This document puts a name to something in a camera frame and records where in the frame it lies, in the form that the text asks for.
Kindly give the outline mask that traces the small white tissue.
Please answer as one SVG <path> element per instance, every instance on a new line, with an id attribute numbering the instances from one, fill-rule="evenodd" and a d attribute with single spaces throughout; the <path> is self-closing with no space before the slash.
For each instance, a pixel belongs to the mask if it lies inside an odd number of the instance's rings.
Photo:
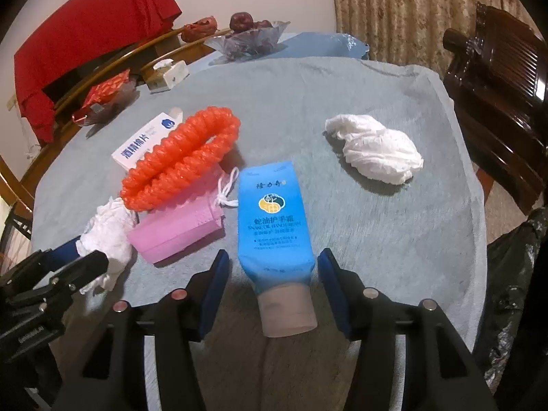
<path id="1" fill-rule="evenodd" d="M 127 234 L 136 225 L 137 214 L 128 210 L 121 198 L 109 198 L 106 204 L 98 206 L 96 214 L 76 241 L 76 250 L 81 257 L 94 250 L 101 251 L 107 256 L 109 264 L 105 274 L 80 289 L 82 295 L 95 288 L 114 289 L 118 277 L 132 259 L 133 246 Z"/>

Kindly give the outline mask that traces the white alcohol wipes box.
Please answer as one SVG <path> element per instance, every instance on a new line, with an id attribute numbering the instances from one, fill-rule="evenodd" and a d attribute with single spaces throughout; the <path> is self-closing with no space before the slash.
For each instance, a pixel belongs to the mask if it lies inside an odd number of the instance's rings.
<path id="1" fill-rule="evenodd" d="M 111 158 L 128 172 L 135 168 L 137 162 L 159 145 L 183 120 L 184 113 L 180 108 L 173 108 L 168 113 L 161 112 L 112 152 Z"/>

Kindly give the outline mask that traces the glass fruit bowl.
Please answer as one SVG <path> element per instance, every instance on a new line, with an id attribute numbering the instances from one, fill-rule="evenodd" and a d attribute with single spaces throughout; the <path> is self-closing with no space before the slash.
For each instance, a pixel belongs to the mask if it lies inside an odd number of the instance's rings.
<path id="1" fill-rule="evenodd" d="M 290 21 L 274 21 L 271 27 L 253 28 L 239 34 L 208 38 L 204 43 L 228 61 L 254 59 L 276 52 Z"/>

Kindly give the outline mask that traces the blue plastic table cover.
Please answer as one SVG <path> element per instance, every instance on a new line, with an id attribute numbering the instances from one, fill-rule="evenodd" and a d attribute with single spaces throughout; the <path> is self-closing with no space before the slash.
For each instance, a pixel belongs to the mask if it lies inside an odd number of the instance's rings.
<path id="1" fill-rule="evenodd" d="M 235 62 L 264 59 L 301 59 L 340 57 L 368 60 L 370 46 L 350 34 L 315 33 L 282 34 L 281 41 L 269 52 L 246 54 Z"/>

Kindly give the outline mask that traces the beige patterned curtain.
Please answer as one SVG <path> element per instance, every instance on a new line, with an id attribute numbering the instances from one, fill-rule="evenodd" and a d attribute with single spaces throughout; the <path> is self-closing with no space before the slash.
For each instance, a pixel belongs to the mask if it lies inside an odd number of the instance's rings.
<path id="1" fill-rule="evenodd" d="M 473 34 L 479 3 L 538 28 L 519 0 L 334 0 L 337 30 L 367 43 L 372 60 L 418 64 L 439 75 L 452 58 L 442 45 L 444 32 Z"/>

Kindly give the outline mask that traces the pink face mask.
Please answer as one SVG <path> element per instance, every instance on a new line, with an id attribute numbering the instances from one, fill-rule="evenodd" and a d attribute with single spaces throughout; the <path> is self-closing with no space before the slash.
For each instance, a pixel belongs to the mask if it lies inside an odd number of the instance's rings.
<path id="1" fill-rule="evenodd" d="M 159 263 L 223 229 L 225 207 L 239 202 L 229 199 L 239 169 L 229 173 L 220 166 L 192 182 L 172 199 L 139 220 L 127 238 L 148 263 Z"/>

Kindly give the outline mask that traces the dark red fruit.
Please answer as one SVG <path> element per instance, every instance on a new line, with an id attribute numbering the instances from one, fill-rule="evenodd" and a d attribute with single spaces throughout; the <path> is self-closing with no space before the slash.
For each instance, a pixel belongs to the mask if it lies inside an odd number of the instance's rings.
<path id="1" fill-rule="evenodd" d="M 235 34 L 249 31 L 254 27 L 253 17 L 248 12 L 236 12 L 231 16 L 229 27 Z"/>

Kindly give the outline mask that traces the small white tissue box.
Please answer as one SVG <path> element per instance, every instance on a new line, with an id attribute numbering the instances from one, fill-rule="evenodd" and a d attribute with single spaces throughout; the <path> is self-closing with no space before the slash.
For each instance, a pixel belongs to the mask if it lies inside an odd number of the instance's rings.
<path id="1" fill-rule="evenodd" d="M 152 66 L 151 72 L 145 77 L 145 83 L 151 94 L 172 90 L 189 76 L 189 68 L 184 60 L 175 62 L 165 59 Z"/>

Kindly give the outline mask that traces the red cloth on TV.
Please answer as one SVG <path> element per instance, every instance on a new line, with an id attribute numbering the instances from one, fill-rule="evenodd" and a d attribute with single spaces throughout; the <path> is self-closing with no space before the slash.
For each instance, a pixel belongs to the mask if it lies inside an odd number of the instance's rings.
<path id="1" fill-rule="evenodd" d="M 14 56 L 18 106 L 38 141 L 53 141 L 48 85 L 90 60 L 167 32 L 180 15 L 176 0 L 69 0 L 56 10 Z"/>

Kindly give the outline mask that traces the grey-blue table cloth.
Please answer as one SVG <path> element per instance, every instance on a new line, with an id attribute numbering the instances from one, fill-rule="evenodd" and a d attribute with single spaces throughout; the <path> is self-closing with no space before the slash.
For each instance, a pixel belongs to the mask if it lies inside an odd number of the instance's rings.
<path id="1" fill-rule="evenodd" d="M 314 252 L 390 299 L 438 302 L 468 345 L 485 298 L 483 191 L 453 104 L 435 72 L 342 58 L 257 60 L 197 72 L 173 90 L 138 99 L 106 127 L 82 129 L 41 179 L 32 244 L 56 248 L 81 234 L 98 206 L 118 195 L 124 170 L 112 153 L 161 112 L 227 107 L 240 136 L 226 167 L 294 165 Z M 405 132 L 424 158 L 402 187 L 364 178 L 346 164 L 325 122 L 369 114 Z M 263 335 L 256 295 L 238 263 L 205 341 L 192 348 L 211 410 L 339 410 L 359 347 L 337 329 L 320 283 L 312 287 L 317 328 Z"/>

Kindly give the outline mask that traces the large crumpled white tissue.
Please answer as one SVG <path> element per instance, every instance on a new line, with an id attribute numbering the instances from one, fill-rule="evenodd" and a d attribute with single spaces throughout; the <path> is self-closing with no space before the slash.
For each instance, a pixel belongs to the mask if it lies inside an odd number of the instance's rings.
<path id="1" fill-rule="evenodd" d="M 385 127 L 371 115 L 338 114 L 325 132 L 344 143 L 346 163 L 368 179 L 401 186 L 424 168 L 424 158 L 402 131 Z"/>

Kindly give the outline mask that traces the blue hand cream tube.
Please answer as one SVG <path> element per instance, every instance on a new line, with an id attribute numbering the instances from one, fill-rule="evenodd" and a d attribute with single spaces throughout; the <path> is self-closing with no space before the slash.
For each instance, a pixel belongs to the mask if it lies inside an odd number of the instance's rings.
<path id="1" fill-rule="evenodd" d="M 253 284 L 263 334 L 284 338 L 316 328 L 315 257 L 292 162 L 244 169 L 238 201 L 238 260 Z"/>

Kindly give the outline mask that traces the red snack packet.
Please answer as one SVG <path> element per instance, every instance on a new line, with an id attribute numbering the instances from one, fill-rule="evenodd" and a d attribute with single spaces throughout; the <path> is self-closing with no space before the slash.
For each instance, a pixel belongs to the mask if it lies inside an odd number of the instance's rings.
<path id="1" fill-rule="evenodd" d="M 73 122 L 79 126 L 84 126 L 89 116 L 99 114 L 102 110 L 105 110 L 107 105 L 121 94 L 123 87 L 129 82 L 130 69 L 126 69 L 110 79 L 92 86 L 82 107 L 73 114 Z"/>

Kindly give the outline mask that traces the black trash bag bin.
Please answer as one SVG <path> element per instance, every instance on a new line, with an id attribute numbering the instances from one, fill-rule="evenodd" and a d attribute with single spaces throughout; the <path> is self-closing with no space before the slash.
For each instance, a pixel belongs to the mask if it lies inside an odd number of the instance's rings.
<path id="1" fill-rule="evenodd" d="M 534 264 L 546 237 L 547 209 L 541 207 L 488 244 L 486 298 L 473 355 L 493 393 L 510 359 Z"/>

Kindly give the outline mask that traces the wooden curved chair back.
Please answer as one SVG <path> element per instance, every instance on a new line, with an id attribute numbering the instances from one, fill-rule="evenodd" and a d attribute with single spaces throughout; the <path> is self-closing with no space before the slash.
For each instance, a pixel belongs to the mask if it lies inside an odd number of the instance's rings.
<path id="1" fill-rule="evenodd" d="M 191 64 L 214 53 L 203 39 L 181 43 L 181 32 L 181 29 L 171 30 L 149 41 L 133 43 L 90 61 L 50 85 L 54 89 L 59 89 L 70 84 L 62 97 L 54 102 L 54 140 L 48 144 L 43 143 L 21 179 L 9 173 L 5 161 L 1 162 L 1 173 L 8 177 L 7 182 L 1 183 L 1 193 L 8 197 L 8 205 L 14 211 L 17 221 L 22 223 L 23 234 L 26 237 L 30 237 L 37 185 L 55 158 L 79 131 L 72 115 L 80 109 L 92 86 L 126 69 L 130 70 L 130 74 L 136 77 L 137 83 L 141 85 L 150 78 L 153 65 L 160 60 L 184 60 Z"/>

